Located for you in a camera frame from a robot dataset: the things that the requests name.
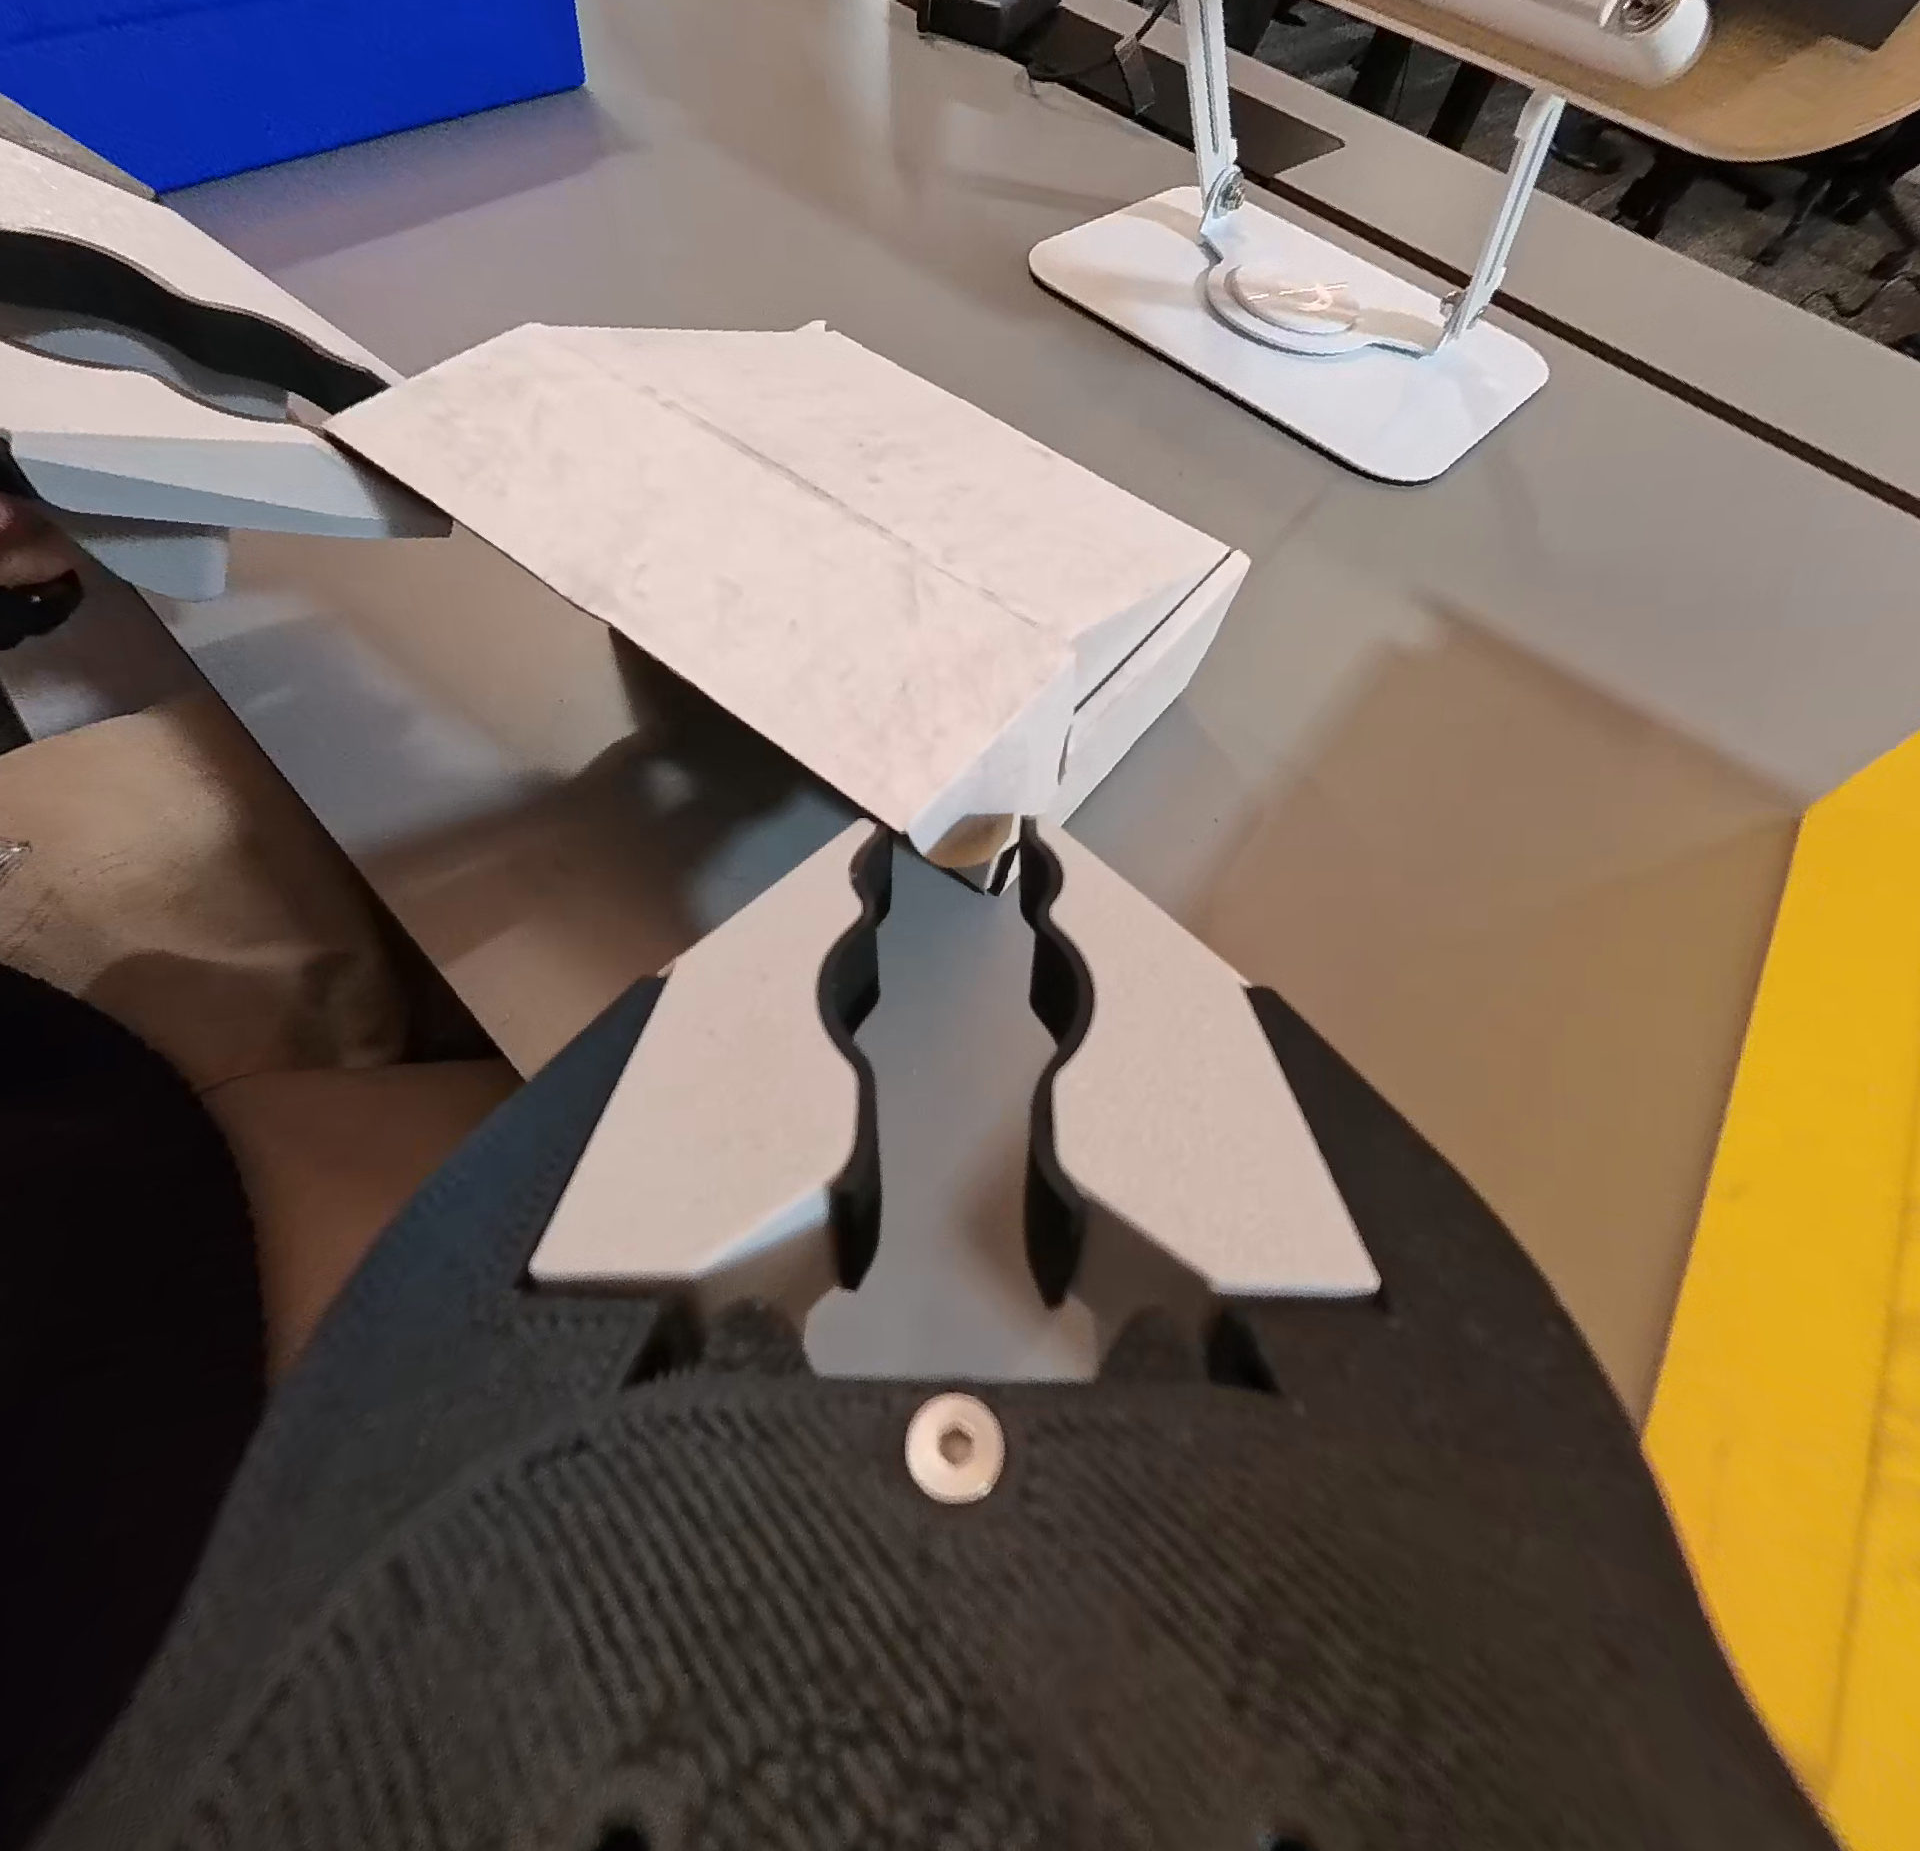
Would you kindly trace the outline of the grey desk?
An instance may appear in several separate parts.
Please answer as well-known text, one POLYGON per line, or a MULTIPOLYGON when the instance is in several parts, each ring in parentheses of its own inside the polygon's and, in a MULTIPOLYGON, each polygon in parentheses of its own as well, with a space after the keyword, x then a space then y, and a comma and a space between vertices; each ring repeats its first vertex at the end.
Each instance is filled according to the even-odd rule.
MULTIPOLYGON (((1844 420, 1902 423, 1915 366, 1537 199, 1497 323, 1548 385, 1380 486, 1030 277, 1185 150, 894 0, 580 9, 583 91, 165 203, 403 371, 518 323, 823 321, 1240 549, 1071 833, 1466 1173, 1644 1414, 1791 825, 1915 729, 1910 466, 1890 500, 1811 448, 1867 464, 1844 420)), ((523 1076, 846 821, 483 542, 248 535, 229 578, 107 585, 94 682, 219 692, 523 1076)), ((893 886, 898 1193, 809 1342, 1064 1375, 1092 1336, 1021 1256, 1030 933, 913 855, 893 886)))

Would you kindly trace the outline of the person's legs in tan trousers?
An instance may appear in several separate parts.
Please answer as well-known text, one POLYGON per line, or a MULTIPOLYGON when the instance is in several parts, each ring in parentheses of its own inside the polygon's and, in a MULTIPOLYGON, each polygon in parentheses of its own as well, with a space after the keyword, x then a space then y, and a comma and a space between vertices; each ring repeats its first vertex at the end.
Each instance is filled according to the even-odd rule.
POLYGON ((209 1105, 248 1192, 268 1377, 518 1089, 232 713, 178 696, 3 761, 5 962, 104 1008, 209 1105))

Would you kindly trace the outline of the blue plastic bin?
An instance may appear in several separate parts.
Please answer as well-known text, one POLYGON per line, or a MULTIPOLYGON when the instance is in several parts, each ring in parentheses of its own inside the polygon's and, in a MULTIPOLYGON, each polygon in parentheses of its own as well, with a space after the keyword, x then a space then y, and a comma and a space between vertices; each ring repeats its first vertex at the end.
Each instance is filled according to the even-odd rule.
POLYGON ((156 192, 581 87, 576 0, 3 0, 3 90, 156 192))

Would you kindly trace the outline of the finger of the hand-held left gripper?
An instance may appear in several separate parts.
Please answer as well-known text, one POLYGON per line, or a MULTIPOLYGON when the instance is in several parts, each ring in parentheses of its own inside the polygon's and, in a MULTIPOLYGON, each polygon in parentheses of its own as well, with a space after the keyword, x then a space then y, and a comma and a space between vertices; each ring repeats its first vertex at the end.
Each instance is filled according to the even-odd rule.
POLYGON ((93 364, 138 358, 232 408, 344 411, 402 374, 187 218, 3 143, 5 335, 93 364))
POLYGON ((100 561, 169 597, 213 597, 234 531, 356 542, 445 538, 452 520, 273 385, 219 379, 154 339, 7 313, 5 484, 100 561))

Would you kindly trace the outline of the white document stand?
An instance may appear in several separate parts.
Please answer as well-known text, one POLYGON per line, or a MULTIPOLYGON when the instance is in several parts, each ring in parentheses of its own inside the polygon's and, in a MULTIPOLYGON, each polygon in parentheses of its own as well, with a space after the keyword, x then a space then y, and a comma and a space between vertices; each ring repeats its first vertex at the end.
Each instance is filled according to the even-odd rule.
POLYGON ((1033 247, 1036 284, 1380 482, 1451 472, 1548 381, 1486 320, 1569 102, 1697 159, 1806 159, 1915 111, 1915 0, 1319 0, 1527 87, 1464 286, 1435 294, 1259 207, 1223 0, 1174 0, 1194 182, 1033 247))

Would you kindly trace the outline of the white cardboard mailer box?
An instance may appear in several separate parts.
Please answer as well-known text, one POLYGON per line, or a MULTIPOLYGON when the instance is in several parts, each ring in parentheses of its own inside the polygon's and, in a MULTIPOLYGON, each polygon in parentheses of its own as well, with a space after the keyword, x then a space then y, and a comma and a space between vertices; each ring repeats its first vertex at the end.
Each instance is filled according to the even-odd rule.
POLYGON ((1250 569, 823 323, 524 323, 324 434, 979 888, 1176 701, 1250 569))

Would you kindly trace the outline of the person's left hand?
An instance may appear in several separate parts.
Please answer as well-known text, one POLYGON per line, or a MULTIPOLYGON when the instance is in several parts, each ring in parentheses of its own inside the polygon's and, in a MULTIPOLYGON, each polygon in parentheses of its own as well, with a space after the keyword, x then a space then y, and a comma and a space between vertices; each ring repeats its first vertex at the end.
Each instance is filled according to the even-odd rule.
POLYGON ((79 573, 79 555, 46 510, 26 497, 3 496, 3 591, 36 591, 79 573))

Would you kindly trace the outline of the yellow plastic bin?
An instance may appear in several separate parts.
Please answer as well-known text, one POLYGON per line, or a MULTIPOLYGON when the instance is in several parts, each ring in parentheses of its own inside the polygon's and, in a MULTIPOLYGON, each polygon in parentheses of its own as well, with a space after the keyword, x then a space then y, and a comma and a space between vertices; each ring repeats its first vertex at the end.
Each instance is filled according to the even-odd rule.
POLYGON ((1800 820, 1644 1450, 1838 1841, 1915 1847, 1915 735, 1800 820))

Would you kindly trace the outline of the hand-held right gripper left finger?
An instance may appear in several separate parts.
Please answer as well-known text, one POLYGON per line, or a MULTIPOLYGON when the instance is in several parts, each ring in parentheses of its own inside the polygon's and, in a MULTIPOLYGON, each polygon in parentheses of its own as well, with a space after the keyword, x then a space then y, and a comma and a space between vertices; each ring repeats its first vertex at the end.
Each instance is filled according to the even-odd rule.
POLYGON ((882 1226, 873 1067, 893 837, 852 823, 683 952, 529 1258, 561 1291, 827 1296, 882 1226))

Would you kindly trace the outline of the person's black sweater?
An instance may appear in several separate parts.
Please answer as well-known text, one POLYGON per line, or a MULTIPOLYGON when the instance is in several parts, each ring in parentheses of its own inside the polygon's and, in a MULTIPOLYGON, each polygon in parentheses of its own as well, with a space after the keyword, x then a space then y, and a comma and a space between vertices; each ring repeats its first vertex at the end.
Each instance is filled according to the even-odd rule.
POLYGON ((113 1728, 266 1392, 248 1197, 187 1080, 3 974, 3 1841, 113 1728))

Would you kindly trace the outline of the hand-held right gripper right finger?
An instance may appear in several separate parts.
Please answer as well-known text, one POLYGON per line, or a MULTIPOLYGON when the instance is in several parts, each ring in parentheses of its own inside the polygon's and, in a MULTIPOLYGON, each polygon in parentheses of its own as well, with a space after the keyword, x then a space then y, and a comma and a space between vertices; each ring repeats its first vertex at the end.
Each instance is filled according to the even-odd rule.
POLYGON ((1212 1302, 1365 1300, 1380 1269, 1226 959, 1039 816, 1021 829, 1031 1099, 1023 1245, 1052 1309, 1158 1260, 1212 1302))

